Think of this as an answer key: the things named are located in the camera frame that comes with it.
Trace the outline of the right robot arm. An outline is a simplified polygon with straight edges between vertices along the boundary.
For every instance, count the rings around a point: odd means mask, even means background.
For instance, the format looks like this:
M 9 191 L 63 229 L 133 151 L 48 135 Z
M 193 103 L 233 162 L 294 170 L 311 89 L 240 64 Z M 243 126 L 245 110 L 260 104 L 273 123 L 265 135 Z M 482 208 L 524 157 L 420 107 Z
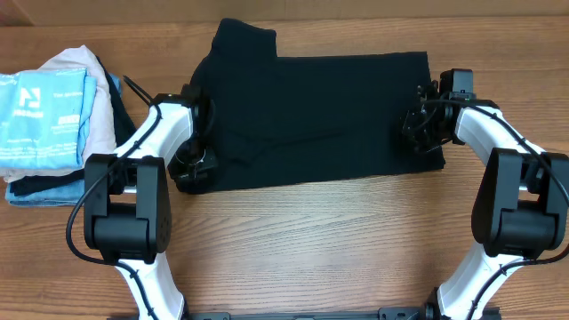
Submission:
M 466 257 L 411 319 L 499 319 L 488 302 L 524 267 L 544 259 L 565 238 L 568 215 L 568 157 L 530 142 L 491 100 L 474 93 L 470 69 L 453 68 L 417 88 L 418 105 L 406 114 L 401 133 L 427 154 L 444 144 L 470 147 L 485 166 L 471 213 L 474 243 Z

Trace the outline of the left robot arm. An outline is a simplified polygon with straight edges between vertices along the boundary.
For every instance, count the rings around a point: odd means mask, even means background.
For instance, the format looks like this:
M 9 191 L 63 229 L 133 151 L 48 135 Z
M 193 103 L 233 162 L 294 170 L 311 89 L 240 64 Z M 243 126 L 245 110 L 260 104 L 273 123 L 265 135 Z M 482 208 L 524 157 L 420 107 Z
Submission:
M 166 257 L 172 235 L 169 184 L 180 191 L 208 187 L 218 165 L 207 143 L 215 105 L 204 89 L 186 84 L 179 94 L 150 97 L 148 117 L 125 144 L 93 154 L 84 167 L 84 195 L 73 209 L 84 222 L 92 262 L 125 280 L 139 319 L 188 319 L 183 293 Z

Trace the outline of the black t-shirt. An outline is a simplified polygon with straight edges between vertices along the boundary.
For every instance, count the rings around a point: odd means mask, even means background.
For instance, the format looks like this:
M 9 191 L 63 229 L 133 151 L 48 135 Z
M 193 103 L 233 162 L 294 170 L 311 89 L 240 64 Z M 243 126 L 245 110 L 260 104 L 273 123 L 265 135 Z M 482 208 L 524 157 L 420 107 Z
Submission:
M 214 105 L 211 172 L 183 174 L 190 194 L 440 170 L 441 150 L 403 140 L 425 52 L 281 57 L 276 32 L 222 20 L 191 83 Z

